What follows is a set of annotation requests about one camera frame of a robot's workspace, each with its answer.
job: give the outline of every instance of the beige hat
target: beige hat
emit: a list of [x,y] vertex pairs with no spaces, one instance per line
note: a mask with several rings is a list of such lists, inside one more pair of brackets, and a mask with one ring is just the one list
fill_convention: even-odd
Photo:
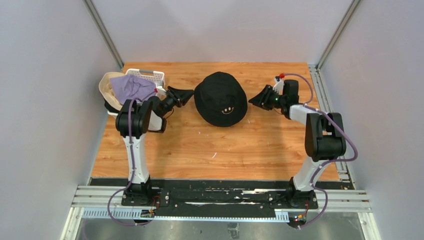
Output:
[[100,83],[98,84],[98,90],[100,91],[101,95],[103,95],[104,100],[118,111],[121,110],[122,105],[116,98],[114,90],[112,89],[111,78],[122,76],[125,76],[125,74],[122,72],[108,72],[103,76],[103,78],[100,80]]

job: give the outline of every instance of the white wall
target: white wall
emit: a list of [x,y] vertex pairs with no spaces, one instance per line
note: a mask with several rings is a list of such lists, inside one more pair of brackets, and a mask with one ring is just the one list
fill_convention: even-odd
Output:
[[124,62],[317,63],[352,0],[94,0]]
[[97,84],[116,70],[81,0],[0,7],[0,235],[53,240],[103,133]]
[[364,0],[322,73],[384,240],[423,239],[424,1]]

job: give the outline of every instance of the purple towel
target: purple towel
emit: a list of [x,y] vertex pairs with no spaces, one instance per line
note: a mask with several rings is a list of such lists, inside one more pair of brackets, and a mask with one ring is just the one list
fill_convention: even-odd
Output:
[[156,94],[154,82],[134,75],[112,77],[110,84],[116,99],[122,105],[127,99],[138,98],[143,101]]

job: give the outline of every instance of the wooden table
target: wooden table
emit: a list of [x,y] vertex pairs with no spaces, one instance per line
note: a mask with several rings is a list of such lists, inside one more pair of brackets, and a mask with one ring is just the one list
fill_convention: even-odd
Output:
[[[248,100],[266,84],[274,85],[274,76],[283,72],[300,74],[311,81],[306,63],[127,62],[123,72],[129,68],[164,72],[166,85],[177,89],[194,89],[206,76],[226,72],[240,82]],[[308,100],[307,84],[297,77],[290,79],[299,81],[300,102]],[[318,107],[316,97],[310,106]],[[165,133],[147,134],[147,166],[152,178],[289,180],[307,156],[304,140],[302,124],[250,103],[238,124],[212,126],[199,115],[192,97],[183,108],[175,108]],[[128,174],[126,148],[115,129],[115,120],[109,117],[92,176]],[[320,179],[339,179],[334,164]]]

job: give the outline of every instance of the black bucket hat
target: black bucket hat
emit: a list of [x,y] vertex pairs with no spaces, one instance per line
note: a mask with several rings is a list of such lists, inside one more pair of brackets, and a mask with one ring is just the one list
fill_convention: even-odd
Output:
[[248,111],[248,99],[242,86],[231,74],[220,71],[197,85],[194,103],[202,118],[217,127],[240,122]]

